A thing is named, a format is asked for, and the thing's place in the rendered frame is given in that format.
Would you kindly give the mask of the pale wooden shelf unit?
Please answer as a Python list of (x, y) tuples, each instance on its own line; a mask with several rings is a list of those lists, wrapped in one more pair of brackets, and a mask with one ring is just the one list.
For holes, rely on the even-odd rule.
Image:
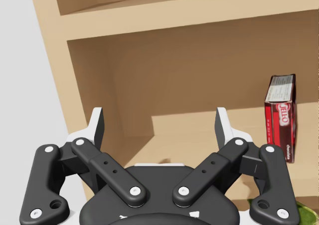
[(123, 166), (196, 167), (214, 119), (266, 144), (273, 75), (296, 75), (297, 200), (319, 210), (319, 0), (33, 0), (69, 133), (102, 107), (102, 150)]

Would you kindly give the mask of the green and blue rectangular can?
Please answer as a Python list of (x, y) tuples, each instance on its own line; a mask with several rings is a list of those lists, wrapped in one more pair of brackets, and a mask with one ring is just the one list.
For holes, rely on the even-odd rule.
[(317, 225), (319, 216), (295, 198), (249, 199), (249, 216), (259, 225)]

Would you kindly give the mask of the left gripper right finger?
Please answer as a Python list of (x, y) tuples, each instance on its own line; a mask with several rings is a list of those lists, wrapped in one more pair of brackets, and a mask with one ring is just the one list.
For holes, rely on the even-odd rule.
[(249, 175), (259, 190), (251, 201), (251, 219), (260, 225), (298, 225), (300, 214), (282, 149), (272, 144), (257, 147), (248, 133), (231, 127), (224, 107), (216, 109), (214, 126), (218, 152), (175, 186), (173, 202), (189, 207), (209, 187), (225, 193), (241, 175)]

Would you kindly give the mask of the red carton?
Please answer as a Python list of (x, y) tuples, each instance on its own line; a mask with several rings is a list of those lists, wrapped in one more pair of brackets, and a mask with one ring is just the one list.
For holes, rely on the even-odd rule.
[(273, 75), (264, 106), (267, 143), (279, 146), (286, 162), (293, 163), (297, 135), (296, 75)]

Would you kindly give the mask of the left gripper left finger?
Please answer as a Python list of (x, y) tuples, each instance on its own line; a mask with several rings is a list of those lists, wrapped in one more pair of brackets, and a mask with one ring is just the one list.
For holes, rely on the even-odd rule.
[(79, 175), (96, 194), (105, 185), (130, 207), (147, 201), (145, 187), (109, 154), (101, 152), (104, 135), (103, 109), (93, 109), (87, 128), (68, 135), (59, 148), (37, 148), (19, 216), (20, 225), (59, 225), (70, 215), (60, 195), (65, 178)]

